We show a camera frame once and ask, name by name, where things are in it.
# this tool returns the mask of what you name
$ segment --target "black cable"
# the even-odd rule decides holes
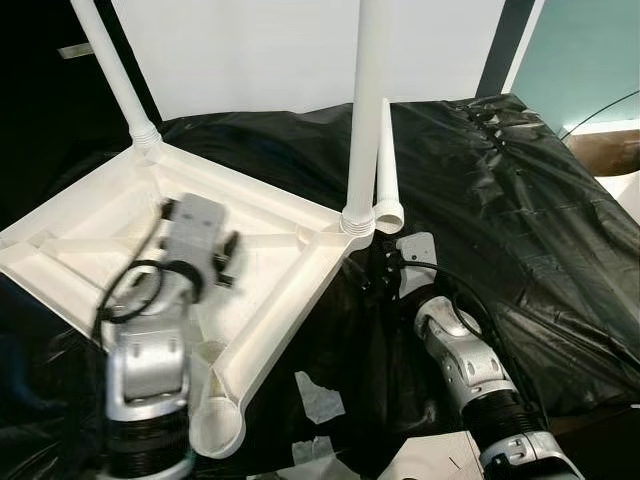
[[[583,121],[581,121],[579,124],[577,124],[575,127],[573,127],[571,130],[569,130],[567,133],[565,133],[562,138],[560,139],[561,141],[564,140],[565,138],[567,138],[569,135],[571,135],[576,128],[580,127],[581,125],[584,125],[585,123],[587,123],[589,120],[591,120],[593,117],[595,117],[596,115],[598,115],[599,113],[604,112],[606,109],[613,107],[614,105],[617,105],[618,103],[622,102],[623,100],[626,100],[629,97],[633,97],[634,95],[637,95],[638,93],[640,93],[640,90],[636,90],[635,92],[631,92],[628,95],[625,95],[624,97],[620,97],[618,100],[611,102],[610,104],[602,107],[600,110],[598,110],[596,113],[593,113],[591,115],[589,115],[587,118],[585,118]]]
[[[88,363],[90,365],[91,375],[93,377],[94,382],[94,390],[96,395],[96,428],[97,428],[97,437],[98,437],[98,445],[100,448],[100,453],[104,452],[104,431],[105,431],[105,423],[103,418],[104,411],[104,370],[101,367],[102,363],[102,354],[104,353],[104,345],[103,345],[103,337],[102,337],[102,323],[107,320],[107,317],[110,315],[110,312],[107,308],[107,303],[113,296],[113,293],[118,288],[120,282],[125,277],[125,275],[135,267],[132,267],[135,262],[138,260],[142,252],[147,248],[155,234],[157,233],[162,220],[167,218],[170,215],[171,208],[173,206],[173,202],[169,201],[162,206],[161,212],[158,217],[155,219],[149,233],[142,240],[136,251],[133,253],[131,257],[131,261],[129,264],[113,279],[113,281],[109,284],[105,293],[102,296],[98,307],[96,308],[96,317],[93,321],[93,327],[91,329],[91,340],[97,344],[98,349],[94,344],[89,346],[88,352]]]
[[[149,298],[144,301],[144,303],[140,307],[136,308],[135,310],[127,314],[114,316],[111,314],[110,309],[105,307],[105,313],[102,317],[103,321],[107,320],[114,324],[126,323],[132,318],[135,318],[141,313],[143,313],[155,301],[155,299],[158,298],[158,295],[162,290],[162,286],[164,285],[164,272],[165,272],[164,265],[158,262],[157,260],[135,260],[129,264],[125,273],[130,272],[131,270],[138,267],[155,268],[156,272],[158,273],[158,284],[156,285],[155,290],[149,296]]]
[[[521,388],[523,388],[525,386],[525,383],[522,380],[522,377],[520,376],[521,368],[517,364],[515,356],[512,355],[511,350],[507,347],[507,343],[502,338],[500,330],[498,329],[498,326],[496,324],[496,321],[493,318],[493,316],[491,315],[491,313],[489,312],[489,309],[487,308],[485,303],[482,301],[480,296],[473,289],[473,287],[471,287],[469,282],[467,282],[464,278],[462,278],[460,275],[458,275],[457,273],[453,272],[452,270],[449,270],[448,268],[442,267],[440,265],[436,265],[435,263],[419,262],[419,261],[415,261],[415,260],[402,260],[401,261],[401,266],[405,266],[405,267],[423,267],[423,268],[428,268],[430,270],[435,270],[437,272],[442,272],[445,275],[447,275],[448,277],[450,277],[453,280],[455,280],[456,282],[458,282],[460,285],[462,285],[467,290],[467,292],[471,295],[471,297],[473,297],[473,299],[476,301],[478,306],[483,310],[483,314],[489,320],[489,323],[490,323],[490,325],[491,325],[491,327],[493,329],[493,332],[495,333],[496,343],[499,343],[499,345],[491,345],[492,342],[487,341],[487,339],[485,338],[485,336],[483,334],[481,334],[480,332],[475,330],[475,328],[473,328],[471,325],[469,325],[469,322],[467,322],[467,320],[464,318],[464,315],[462,314],[462,312],[458,308],[458,301],[457,300],[458,300],[459,293],[456,293],[453,296],[453,301],[451,302],[451,305],[453,307],[454,313],[456,314],[456,317],[458,317],[458,319],[465,326],[465,328],[467,328],[467,330],[469,330],[474,336],[476,336],[478,339],[482,340],[483,342],[486,342],[489,346],[491,346],[495,350],[501,351],[507,358],[507,363],[508,363],[507,371],[510,372],[510,374],[514,376],[514,380],[516,381],[517,385],[519,385]],[[547,411],[546,411],[546,408],[544,406],[544,402],[542,401],[542,395],[540,393],[540,390],[538,389],[538,386],[535,383],[535,381],[533,381],[533,379],[529,375],[527,375],[527,377],[529,378],[529,383],[531,384],[531,386],[532,386],[532,388],[534,390],[537,403],[538,403],[538,405],[540,407],[540,410],[542,412],[542,415],[544,417],[546,428],[547,428],[547,430],[549,430],[550,429],[549,417],[547,416]],[[523,398],[525,398],[525,400],[530,401],[528,399],[528,395],[526,394],[526,389],[523,389],[522,396],[523,396]]]

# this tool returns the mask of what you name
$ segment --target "metal bracket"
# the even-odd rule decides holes
[[[480,330],[473,317],[461,314],[471,327]],[[487,393],[517,391],[496,353],[460,322],[448,298],[435,297],[426,302],[414,326],[429,354],[440,364],[460,411]]]
[[[502,439],[486,448],[480,454],[480,463],[486,468],[495,457],[502,454],[513,466],[545,458],[558,458],[566,463],[579,479],[584,479],[577,467],[564,454],[554,436],[549,432],[527,432]]]
[[[404,260],[418,262],[437,263],[436,246],[433,235],[426,232],[414,233],[400,238],[396,242],[396,248]],[[434,270],[421,267],[405,267],[401,272],[399,297],[404,298],[414,290],[429,285],[435,281]]]

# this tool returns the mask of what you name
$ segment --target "black plastic sheet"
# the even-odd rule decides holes
[[[438,263],[483,298],[547,411],[638,402],[640,227],[514,96],[394,104],[392,118],[403,234],[434,235]],[[343,105],[301,115],[190,117],[168,122],[162,133],[167,143],[340,210],[350,122],[351,106]],[[293,442],[321,435],[331,436],[352,469],[374,477],[407,436],[459,428],[437,366],[381,281],[383,240],[356,252],[319,300],[249,405],[240,451],[224,461],[199,458],[196,477],[286,467]],[[97,450],[79,353],[86,341],[59,319],[42,318],[41,307],[15,288],[2,292],[0,335],[12,345],[3,352],[21,358],[2,370],[2,398],[15,389],[4,379],[20,362],[33,366],[21,377],[31,390],[41,386],[29,374],[37,371],[65,387],[45,389],[42,419],[18,421],[14,412],[30,408],[24,399],[3,404],[0,474],[77,478]],[[24,328],[26,319],[38,326]],[[321,425],[307,419],[293,375],[299,370],[339,391],[346,414]],[[19,442],[13,432],[21,432]],[[21,469],[25,462],[31,470]]]

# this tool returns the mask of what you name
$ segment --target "white backdrop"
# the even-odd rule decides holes
[[[391,101],[475,94],[504,0],[388,0]],[[163,119],[352,101],[358,0],[114,0]]]

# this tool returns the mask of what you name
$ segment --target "white pipe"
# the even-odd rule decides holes
[[[377,178],[378,203],[374,208],[376,228],[387,234],[397,233],[404,226],[404,209],[400,204],[400,195],[398,194],[398,174],[396,172],[396,153],[393,146],[391,106],[386,98],[382,100]]]
[[[380,136],[385,4],[386,0],[360,0],[349,186],[341,219],[343,231],[354,236],[369,235],[375,228],[373,184]]]
[[[160,134],[142,108],[107,29],[102,23],[94,0],[71,0],[71,5],[89,43],[91,43],[91,48],[100,63],[104,76],[107,77],[107,82],[116,97],[120,110],[129,124],[133,145],[143,150],[150,149],[160,143]]]

